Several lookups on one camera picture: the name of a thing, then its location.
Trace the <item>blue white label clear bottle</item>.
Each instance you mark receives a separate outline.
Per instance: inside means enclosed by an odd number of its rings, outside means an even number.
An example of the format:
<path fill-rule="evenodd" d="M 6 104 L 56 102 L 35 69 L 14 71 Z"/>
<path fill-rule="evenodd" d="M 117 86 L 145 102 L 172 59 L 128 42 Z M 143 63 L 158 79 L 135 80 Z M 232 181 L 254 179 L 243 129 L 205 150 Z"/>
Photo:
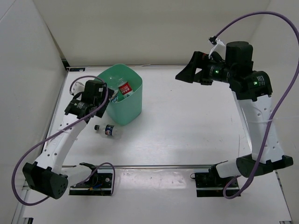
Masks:
<path fill-rule="evenodd" d="M 109 98 L 109 101 L 111 103 L 117 103 L 118 102 L 118 94 L 119 94 L 119 90 L 114 90 L 114 93 L 112 94 L 112 96 Z"/>

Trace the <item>red label plastic bottle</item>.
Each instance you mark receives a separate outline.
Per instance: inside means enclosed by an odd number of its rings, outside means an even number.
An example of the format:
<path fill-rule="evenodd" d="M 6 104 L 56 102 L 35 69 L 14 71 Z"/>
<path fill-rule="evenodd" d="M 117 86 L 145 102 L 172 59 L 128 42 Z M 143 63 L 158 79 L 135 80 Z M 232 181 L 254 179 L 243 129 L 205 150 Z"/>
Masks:
<path fill-rule="evenodd" d="M 124 78 L 120 78 L 118 80 L 118 89 L 120 90 L 120 92 L 121 92 L 121 94 L 123 95 L 124 98 L 127 98 L 127 97 L 129 97 L 130 95 L 132 95 L 134 93 L 131 85 Z"/>

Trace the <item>Pepsi label plastic bottle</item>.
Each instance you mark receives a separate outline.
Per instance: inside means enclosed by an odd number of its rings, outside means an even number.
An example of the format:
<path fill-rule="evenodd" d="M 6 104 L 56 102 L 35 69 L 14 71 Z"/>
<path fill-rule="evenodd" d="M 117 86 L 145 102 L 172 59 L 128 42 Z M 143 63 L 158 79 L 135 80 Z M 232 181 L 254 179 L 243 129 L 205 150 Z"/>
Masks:
<path fill-rule="evenodd" d="M 122 129 L 117 125 L 99 124 L 94 126 L 94 130 L 103 138 L 119 139 L 122 136 Z"/>

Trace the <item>clear plastic bottle white cap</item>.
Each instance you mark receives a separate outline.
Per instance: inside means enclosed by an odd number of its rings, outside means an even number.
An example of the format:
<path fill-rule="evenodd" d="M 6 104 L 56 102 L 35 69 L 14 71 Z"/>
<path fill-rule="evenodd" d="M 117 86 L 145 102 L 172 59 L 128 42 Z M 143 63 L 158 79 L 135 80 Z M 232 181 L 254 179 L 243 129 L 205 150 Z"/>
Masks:
<path fill-rule="evenodd" d="M 112 90 L 118 90 L 120 78 L 117 76 L 107 76 L 104 78 L 105 82 L 107 83 L 108 87 Z"/>

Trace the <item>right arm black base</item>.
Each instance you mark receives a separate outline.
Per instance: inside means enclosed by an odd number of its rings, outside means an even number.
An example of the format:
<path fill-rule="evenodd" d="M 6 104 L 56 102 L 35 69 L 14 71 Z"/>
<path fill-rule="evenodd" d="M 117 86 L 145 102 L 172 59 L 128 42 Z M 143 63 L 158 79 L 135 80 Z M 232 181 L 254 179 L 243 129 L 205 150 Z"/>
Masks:
<path fill-rule="evenodd" d="M 190 178 L 195 181 L 197 197 L 223 197 L 224 187 L 233 179 L 218 179 L 209 169 L 195 169 Z"/>

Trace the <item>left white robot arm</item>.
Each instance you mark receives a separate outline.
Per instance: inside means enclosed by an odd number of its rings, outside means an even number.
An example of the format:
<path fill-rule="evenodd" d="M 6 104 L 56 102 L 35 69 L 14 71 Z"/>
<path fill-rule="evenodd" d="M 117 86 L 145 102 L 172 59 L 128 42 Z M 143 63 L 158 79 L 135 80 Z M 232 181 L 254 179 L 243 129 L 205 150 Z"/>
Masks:
<path fill-rule="evenodd" d="M 80 163 L 63 169 L 64 160 L 79 134 L 94 116 L 101 118 L 109 104 L 113 91 L 100 79 L 88 80 L 84 90 L 73 95 L 67 105 L 58 134 L 49 140 L 44 151 L 23 168 L 25 179 L 32 190 L 59 199 L 68 187 L 85 184 L 96 185 L 96 167 Z"/>

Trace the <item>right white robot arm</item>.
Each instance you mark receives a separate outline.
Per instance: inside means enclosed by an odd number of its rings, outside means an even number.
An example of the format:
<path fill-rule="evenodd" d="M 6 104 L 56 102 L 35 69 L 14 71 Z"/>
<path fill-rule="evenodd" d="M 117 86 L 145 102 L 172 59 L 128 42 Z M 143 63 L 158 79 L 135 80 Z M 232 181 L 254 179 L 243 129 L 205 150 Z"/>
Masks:
<path fill-rule="evenodd" d="M 272 114 L 271 82 L 267 73 L 253 70 L 252 54 L 252 45 L 244 41 L 229 42 L 224 59 L 217 52 L 208 55 L 195 51 L 175 77 L 201 85 L 211 85 L 214 81 L 227 83 L 244 119 L 251 154 L 213 165 L 209 170 L 210 182 L 217 187 L 228 177 L 248 178 L 254 167 L 257 167 L 254 175 L 261 176 L 293 165 L 293 158 L 285 155 L 280 146 L 275 126 L 267 127 Z"/>

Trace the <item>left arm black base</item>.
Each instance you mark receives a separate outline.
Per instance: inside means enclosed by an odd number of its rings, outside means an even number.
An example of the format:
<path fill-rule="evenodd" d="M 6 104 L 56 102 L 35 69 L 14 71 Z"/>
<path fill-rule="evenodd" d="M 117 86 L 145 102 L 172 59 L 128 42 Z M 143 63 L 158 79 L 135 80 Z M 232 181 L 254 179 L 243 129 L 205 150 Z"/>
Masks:
<path fill-rule="evenodd" d="M 80 163 L 91 170 L 86 181 L 70 187 L 70 196 L 112 196 L 115 188 L 116 170 L 114 165 L 104 162 L 98 166 Z"/>

